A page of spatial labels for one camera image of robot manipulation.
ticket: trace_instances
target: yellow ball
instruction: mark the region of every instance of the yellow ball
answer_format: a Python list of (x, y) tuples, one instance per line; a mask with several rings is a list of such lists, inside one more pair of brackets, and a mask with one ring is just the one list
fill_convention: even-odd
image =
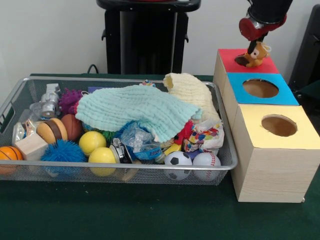
[(105, 137), (97, 131), (88, 131), (80, 138), (79, 146), (88, 157), (97, 148), (106, 147)]
[[(90, 157), (89, 163), (99, 163), (99, 164), (116, 164), (116, 158), (108, 147), (99, 147), (94, 150)], [(103, 168), (103, 167), (91, 167), (91, 172), (99, 177), (107, 177), (114, 173), (115, 168)]]

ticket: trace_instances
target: soccer ball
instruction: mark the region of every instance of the soccer ball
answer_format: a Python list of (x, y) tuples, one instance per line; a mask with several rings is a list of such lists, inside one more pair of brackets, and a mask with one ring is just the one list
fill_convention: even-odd
[[(174, 151), (165, 157), (166, 165), (192, 165), (191, 158), (182, 151)], [(165, 169), (164, 174), (171, 180), (181, 181), (186, 179), (191, 173), (191, 170), (173, 170)]]

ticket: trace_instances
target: wooden block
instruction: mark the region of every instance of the wooden block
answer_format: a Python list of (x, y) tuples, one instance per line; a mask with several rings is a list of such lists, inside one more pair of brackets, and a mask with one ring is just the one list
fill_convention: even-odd
[(263, 59), (263, 64), (258, 67), (244, 67), (235, 62), (235, 58), (244, 54), (247, 49), (219, 49), (216, 56), (213, 82), (217, 84), (221, 95), (224, 95), (227, 73), (263, 73), (278, 74), (279, 71), (271, 57)]
[(223, 92), (231, 130), (238, 104), (299, 105), (281, 74), (228, 73)]
[(48, 143), (36, 133), (16, 142), (14, 145), (22, 153), (23, 159), (27, 161), (40, 161), (48, 147)]
[(239, 104), (232, 134), (239, 202), (302, 202), (320, 164), (320, 137), (301, 106)]

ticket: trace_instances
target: white wall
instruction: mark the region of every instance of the white wall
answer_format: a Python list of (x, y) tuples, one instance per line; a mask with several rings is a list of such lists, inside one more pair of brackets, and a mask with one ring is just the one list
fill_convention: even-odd
[[(293, 0), (287, 23), (266, 37), (279, 71), (289, 80), (313, 5)], [(183, 71), (212, 75), (218, 48), (246, 48), (239, 20), (246, 0), (202, 0), (189, 14)], [(84, 73), (94, 63), (107, 70), (104, 10), (94, 0), (15, 0), (0, 4), (0, 104), (30, 73)]]

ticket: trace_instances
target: red box top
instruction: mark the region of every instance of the red box top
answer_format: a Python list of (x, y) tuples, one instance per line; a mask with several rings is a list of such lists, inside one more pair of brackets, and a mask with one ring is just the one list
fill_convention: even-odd
[(247, 49), (219, 49), (221, 60), (227, 73), (260, 73), (278, 74), (279, 71), (271, 57), (263, 59), (263, 63), (257, 67), (245, 67), (235, 62), (235, 57), (247, 52)]

